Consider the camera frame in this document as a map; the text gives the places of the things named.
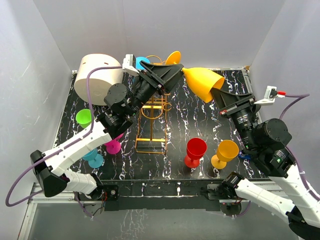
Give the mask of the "orange wine glass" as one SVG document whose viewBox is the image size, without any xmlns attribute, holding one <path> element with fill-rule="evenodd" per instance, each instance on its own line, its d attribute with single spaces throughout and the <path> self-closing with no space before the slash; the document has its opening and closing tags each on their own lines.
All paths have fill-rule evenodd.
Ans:
<svg viewBox="0 0 320 240">
<path fill-rule="evenodd" d="M 216 154 L 211 158 L 211 165 L 222 170 L 227 166 L 227 163 L 232 161 L 239 154 L 238 145 L 232 140 L 223 140 L 216 151 Z"/>
<path fill-rule="evenodd" d="M 190 90 L 205 103 L 214 99 L 212 88 L 220 90 L 225 81 L 223 76 L 204 67 L 183 67 L 181 72 Z"/>
</svg>

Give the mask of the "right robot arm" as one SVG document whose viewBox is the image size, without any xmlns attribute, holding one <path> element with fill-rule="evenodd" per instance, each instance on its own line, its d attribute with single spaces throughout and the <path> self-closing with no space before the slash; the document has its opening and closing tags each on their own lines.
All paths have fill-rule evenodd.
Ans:
<svg viewBox="0 0 320 240">
<path fill-rule="evenodd" d="M 230 199 L 239 197 L 254 202 L 283 219 L 300 238 L 318 240 L 320 196 L 287 148 L 292 139 L 287 125 L 281 118 L 259 123 L 257 113 L 262 105 L 252 93 L 233 94 L 217 88 L 210 93 L 219 113 L 232 120 L 243 143 L 243 153 L 287 197 L 271 193 L 236 172 L 231 172 L 215 191 Z"/>
</svg>

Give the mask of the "red wine glass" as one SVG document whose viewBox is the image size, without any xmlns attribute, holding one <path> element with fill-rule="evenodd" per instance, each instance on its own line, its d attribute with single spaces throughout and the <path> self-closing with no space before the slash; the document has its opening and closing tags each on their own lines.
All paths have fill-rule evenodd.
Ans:
<svg viewBox="0 0 320 240">
<path fill-rule="evenodd" d="M 204 140 L 198 137 L 190 139 L 186 145 L 185 165 L 188 168 L 197 168 L 206 151 L 207 144 Z"/>
</svg>

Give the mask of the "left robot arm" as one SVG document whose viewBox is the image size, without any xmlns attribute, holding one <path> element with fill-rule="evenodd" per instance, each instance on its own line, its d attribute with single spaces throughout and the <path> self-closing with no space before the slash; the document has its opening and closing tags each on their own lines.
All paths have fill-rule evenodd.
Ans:
<svg viewBox="0 0 320 240">
<path fill-rule="evenodd" d="M 70 166 L 124 133 L 133 124 L 134 115 L 155 93 L 169 93 L 183 79 L 182 64 L 141 64 L 146 72 L 137 72 L 133 91 L 122 83 L 113 84 L 104 98 L 107 109 L 94 117 L 90 126 L 53 149 L 36 150 L 30 155 L 34 175 L 47 198 L 72 191 L 99 199 L 104 187 L 97 175 L 70 171 Z"/>
</svg>

